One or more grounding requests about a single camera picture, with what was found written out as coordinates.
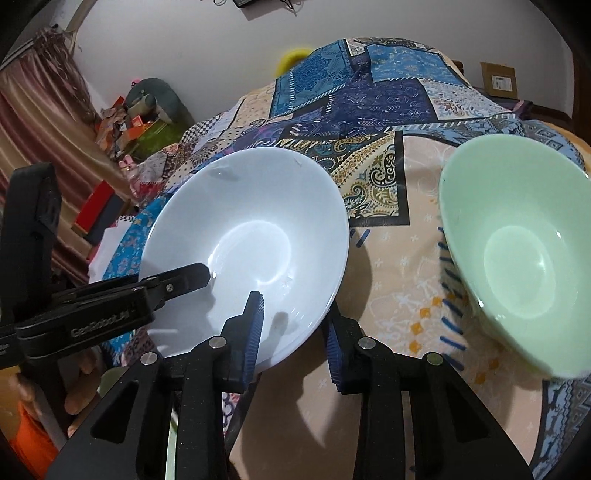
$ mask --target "curtain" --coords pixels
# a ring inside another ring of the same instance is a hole
[[[16,168],[49,161],[62,195],[53,264],[87,281],[90,245],[71,226],[96,186],[106,180],[127,199],[117,166],[95,143],[96,112],[65,34],[41,32],[33,46],[0,72],[0,206]]]

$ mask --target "blue patterned fabric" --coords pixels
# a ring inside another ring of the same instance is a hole
[[[464,86],[437,53],[407,47],[368,45],[374,82],[425,78]]]
[[[241,134],[229,135],[232,140],[226,143],[220,134],[194,153],[187,171],[195,173],[246,148],[288,148],[313,158],[333,178],[344,166],[352,169],[340,173],[342,179],[355,175],[352,194],[343,193],[349,203],[363,196],[362,208],[349,211],[352,225],[407,225],[400,215],[407,201],[403,135],[454,146],[480,135],[519,135],[554,148],[584,168],[580,153],[565,137],[541,122],[521,121],[488,101],[465,84],[438,52],[429,50],[410,40],[387,38],[354,38],[323,47],[277,79],[272,100],[271,93],[264,100],[271,104],[267,110],[249,106],[247,97],[244,109],[262,112],[261,116],[251,118],[250,111],[237,107],[233,118],[242,115],[240,126],[230,121],[224,132],[235,128]],[[383,181],[371,183],[368,169],[351,165],[351,159],[361,149],[368,151],[372,144],[391,137],[392,148],[371,166],[374,177]],[[138,272],[154,221],[182,182],[138,215],[104,278]],[[109,343],[114,364],[130,337],[126,334]],[[591,407],[591,379],[548,382],[545,389],[540,441],[531,463],[537,480],[556,464]]]
[[[316,50],[277,79],[271,116],[285,115],[344,85],[352,73],[343,40]]]
[[[117,247],[115,255],[103,275],[103,280],[139,273],[139,263],[148,234],[169,198],[169,196],[163,196],[154,200],[138,214]],[[121,355],[133,334],[133,332],[124,333],[101,345],[103,351],[111,357],[111,367],[121,366]]]
[[[514,116],[499,115],[471,122],[457,122],[453,125],[425,125],[425,128],[408,130],[407,134],[435,138],[454,146],[461,145],[481,135],[519,135],[555,149],[576,163],[579,168],[584,169],[583,157],[579,150],[556,130],[552,130],[538,120],[522,121]]]

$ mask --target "cardboard box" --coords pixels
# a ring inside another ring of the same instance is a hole
[[[483,61],[480,66],[487,94],[494,97],[518,98],[514,68]]]

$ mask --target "yellow object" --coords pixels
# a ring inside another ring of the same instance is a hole
[[[279,61],[277,70],[275,71],[275,76],[280,77],[284,73],[289,72],[313,51],[314,50],[312,48],[294,48],[293,50],[290,50],[285,55],[283,55]]]

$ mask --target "cable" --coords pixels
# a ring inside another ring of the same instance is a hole
[[[291,0],[279,0],[279,1],[280,2],[283,2],[287,6],[287,8],[289,10],[291,10],[293,13],[296,12],[296,9],[294,8],[294,5],[291,3]]]

